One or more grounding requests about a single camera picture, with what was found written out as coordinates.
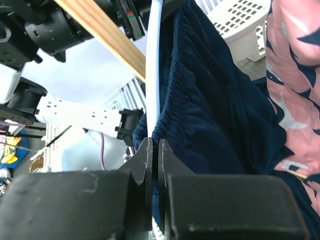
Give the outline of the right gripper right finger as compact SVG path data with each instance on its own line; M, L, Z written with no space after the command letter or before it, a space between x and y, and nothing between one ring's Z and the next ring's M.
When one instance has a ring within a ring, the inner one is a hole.
M269 175L196 174L169 142L158 150L159 203L167 240L307 240L285 182Z

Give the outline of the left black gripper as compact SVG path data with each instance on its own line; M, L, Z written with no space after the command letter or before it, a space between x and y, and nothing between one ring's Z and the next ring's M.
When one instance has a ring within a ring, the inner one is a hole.
M151 14L150 0L97 0L95 3L124 29L129 39L139 40L145 36Z

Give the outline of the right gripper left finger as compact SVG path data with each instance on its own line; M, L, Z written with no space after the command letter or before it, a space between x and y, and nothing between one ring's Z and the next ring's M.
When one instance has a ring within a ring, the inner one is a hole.
M0 201L3 240L146 240L152 228L153 141L117 170L32 173Z

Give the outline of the light blue plastic hanger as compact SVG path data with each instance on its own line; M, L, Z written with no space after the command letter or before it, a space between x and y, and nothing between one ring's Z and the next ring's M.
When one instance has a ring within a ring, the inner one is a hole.
M152 138L153 131L160 117L160 76L159 76L159 44L163 1L153 0L146 39L146 123L147 137ZM158 177L152 177L152 230L157 240L164 240L165 235L160 224Z

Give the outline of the navy blue shorts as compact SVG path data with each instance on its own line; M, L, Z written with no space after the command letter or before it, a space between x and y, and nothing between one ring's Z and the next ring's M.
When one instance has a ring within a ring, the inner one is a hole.
M175 155L197 174L263 174L291 188L313 240L320 211L299 177L277 164L292 155L264 78L252 81L235 64L217 29L193 0L161 24L160 117L155 144L168 140Z

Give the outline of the pink shark print shorts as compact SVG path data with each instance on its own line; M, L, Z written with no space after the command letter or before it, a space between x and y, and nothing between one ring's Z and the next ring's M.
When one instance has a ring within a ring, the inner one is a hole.
M298 177L320 210L320 3L273 0L266 25L267 91L292 154L276 169Z

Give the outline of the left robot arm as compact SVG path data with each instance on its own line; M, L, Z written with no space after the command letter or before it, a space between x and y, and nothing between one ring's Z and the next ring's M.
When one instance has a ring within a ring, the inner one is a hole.
M63 123L94 130L133 145L142 110L109 110L79 104L104 95L122 67L98 71L93 55L57 71L66 51L96 39L146 84L147 134L160 118L161 22L180 0L3 0L0 3L0 115L17 125Z

